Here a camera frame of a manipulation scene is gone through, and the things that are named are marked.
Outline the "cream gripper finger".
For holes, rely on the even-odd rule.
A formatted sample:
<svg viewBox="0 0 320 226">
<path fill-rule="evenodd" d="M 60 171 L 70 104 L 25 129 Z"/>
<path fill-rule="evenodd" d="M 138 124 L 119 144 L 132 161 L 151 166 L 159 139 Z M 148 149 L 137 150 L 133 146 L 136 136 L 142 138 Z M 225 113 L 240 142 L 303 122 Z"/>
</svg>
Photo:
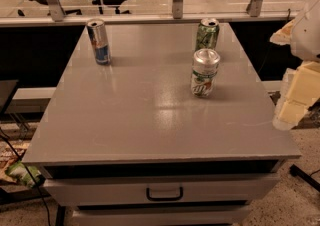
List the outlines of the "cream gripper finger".
<svg viewBox="0 0 320 226">
<path fill-rule="evenodd" d="M 273 126 L 282 131 L 290 130 L 298 125 L 307 111 L 308 108 L 303 104 L 279 99 L 274 111 Z"/>
<path fill-rule="evenodd" d="M 303 62 L 295 71 L 286 97 L 307 107 L 317 102 L 320 98 L 320 63 Z"/>
</svg>

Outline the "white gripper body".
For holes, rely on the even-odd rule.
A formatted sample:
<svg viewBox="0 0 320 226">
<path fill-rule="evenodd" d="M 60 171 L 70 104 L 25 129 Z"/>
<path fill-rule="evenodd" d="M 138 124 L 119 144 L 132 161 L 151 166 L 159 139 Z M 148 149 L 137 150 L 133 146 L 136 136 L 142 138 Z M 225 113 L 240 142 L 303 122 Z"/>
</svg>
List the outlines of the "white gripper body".
<svg viewBox="0 0 320 226">
<path fill-rule="evenodd" d="M 303 61 L 320 61 L 320 0 L 309 0 L 297 16 L 272 34 L 270 42 L 289 45 Z"/>
</svg>

